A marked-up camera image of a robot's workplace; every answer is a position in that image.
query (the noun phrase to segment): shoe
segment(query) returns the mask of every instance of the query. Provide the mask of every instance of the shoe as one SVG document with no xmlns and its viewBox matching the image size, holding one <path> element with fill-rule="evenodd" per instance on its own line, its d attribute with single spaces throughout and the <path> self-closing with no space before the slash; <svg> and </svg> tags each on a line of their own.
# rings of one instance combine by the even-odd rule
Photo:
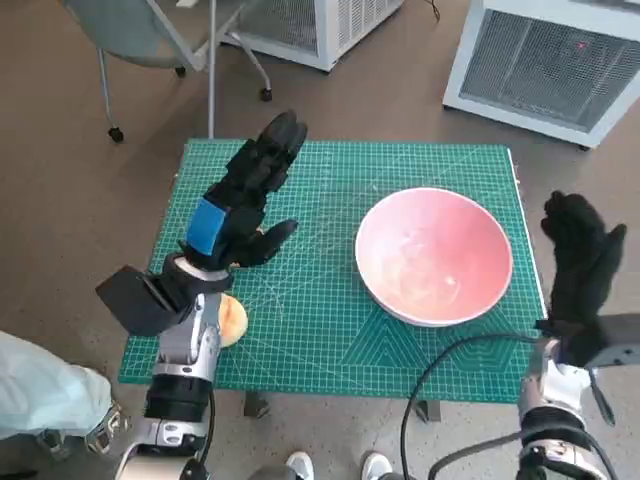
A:
<svg viewBox="0 0 640 480">
<path fill-rule="evenodd" d="M 387 457 L 380 453 L 371 453 L 362 466 L 362 480 L 378 480 L 382 475 L 393 473 L 393 467 Z"/>
<path fill-rule="evenodd" d="M 36 435 L 36 442 L 56 461 L 65 460 L 71 450 L 64 444 L 65 436 L 58 430 L 43 430 Z"/>
<path fill-rule="evenodd" d="M 117 435 L 129 430 L 129 418 L 122 407 L 112 401 L 109 411 L 102 421 L 84 438 L 87 449 L 99 455 L 106 455 L 111 450 L 113 440 Z"/>
<path fill-rule="evenodd" d="M 287 459 L 287 466 L 302 480 L 313 480 L 313 463 L 305 452 L 294 452 Z"/>
</svg>

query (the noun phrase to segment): green cutting mat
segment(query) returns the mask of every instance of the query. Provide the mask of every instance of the green cutting mat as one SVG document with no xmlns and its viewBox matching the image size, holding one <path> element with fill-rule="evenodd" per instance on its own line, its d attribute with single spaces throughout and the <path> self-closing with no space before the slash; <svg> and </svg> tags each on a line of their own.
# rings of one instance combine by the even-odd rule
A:
<svg viewBox="0 0 640 480">
<path fill-rule="evenodd" d="M 185 237 L 196 200 L 225 173 L 238 141 L 186 146 L 151 270 Z M 511 286 L 489 313 L 427 329 L 394 320 L 365 291 L 354 261 L 361 219 L 381 198 L 443 187 L 485 206 L 505 228 L 514 255 Z M 453 341 L 484 332 L 533 333 L 544 305 L 509 151 L 493 145 L 307 142 L 285 186 L 270 197 L 265 225 L 300 226 L 268 265 L 236 274 L 233 295 L 249 331 L 218 362 L 217 388 L 407 397 L 425 366 Z M 120 381 L 147 383 L 155 339 L 129 339 Z M 425 388 L 433 399 L 514 402 L 529 347 L 473 344 L 441 365 Z"/>
</svg>

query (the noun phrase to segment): light blue pants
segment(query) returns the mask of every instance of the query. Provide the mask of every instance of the light blue pants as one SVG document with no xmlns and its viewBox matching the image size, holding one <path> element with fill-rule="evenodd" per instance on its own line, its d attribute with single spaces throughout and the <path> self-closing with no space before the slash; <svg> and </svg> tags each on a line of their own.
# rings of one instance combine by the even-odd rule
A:
<svg viewBox="0 0 640 480">
<path fill-rule="evenodd" d="M 0 332 L 0 440 L 43 430 L 84 437 L 110 407 L 102 375 Z"/>
</svg>

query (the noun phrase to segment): gray floor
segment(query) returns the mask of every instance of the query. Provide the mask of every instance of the gray floor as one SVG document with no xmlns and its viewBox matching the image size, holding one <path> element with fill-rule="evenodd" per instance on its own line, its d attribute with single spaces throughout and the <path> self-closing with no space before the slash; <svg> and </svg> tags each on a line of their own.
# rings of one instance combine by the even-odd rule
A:
<svg viewBox="0 0 640 480">
<path fill-rule="evenodd" d="M 574 146 L 461 112 L 443 112 L 446 86 L 467 8 L 430 8 L 407 0 L 401 11 L 355 48 L 327 76 L 272 58 L 264 63 L 274 101 L 257 100 L 259 81 L 235 49 L 220 50 L 217 135 L 252 136 L 284 108 L 309 123 L 313 139 L 506 144 L 518 164 L 522 195 L 543 280 L 553 262 L 538 223 L 556 188 L 580 191 L 610 223 L 630 225 L 627 255 L 606 308 L 640 309 L 640 193 L 636 164 L 640 108 L 633 108 L 597 150 Z M 0 328 L 71 362 L 115 378 L 124 332 L 93 288 L 123 263 L 143 268 L 167 204 L 182 145 L 206 132 L 206 77 L 182 81 L 172 72 L 110 62 L 113 102 L 127 142 L 106 136 L 95 52 L 71 18 L 46 0 L 0 3 Z M 632 478 L 640 451 L 640 369 L 606 372 L 602 386 L 618 426 L 588 411 L 591 430 Z M 115 386 L 139 411 L 143 389 Z M 217 478 L 244 479 L 295 448 L 311 452 L 318 478 L 358 478 L 363 453 L 376 449 L 398 464 L 402 401 L 276 395 L 273 413 L 245 420 L 241 396 L 219 394 L 209 465 Z M 413 472 L 457 447 L 517 427 L 514 406 L 446 404 L 439 425 L 410 426 Z M 53 465 L 28 441 L 4 442 L 0 468 L 26 466 L 36 455 L 42 478 L 111 478 L 115 459 L 78 454 Z M 443 478 L 511 478 L 517 446 L 460 462 Z"/>
</svg>

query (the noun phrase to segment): blue strap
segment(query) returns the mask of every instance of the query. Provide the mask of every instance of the blue strap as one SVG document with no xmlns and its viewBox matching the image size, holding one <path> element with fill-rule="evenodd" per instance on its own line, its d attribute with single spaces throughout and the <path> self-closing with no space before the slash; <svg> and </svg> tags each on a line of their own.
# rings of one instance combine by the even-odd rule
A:
<svg viewBox="0 0 640 480">
<path fill-rule="evenodd" d="M 211 255 L 225 215 L 224 210 L 201 198 L 187 230 L 187 244 L 203 255 Z"/>
</svg>

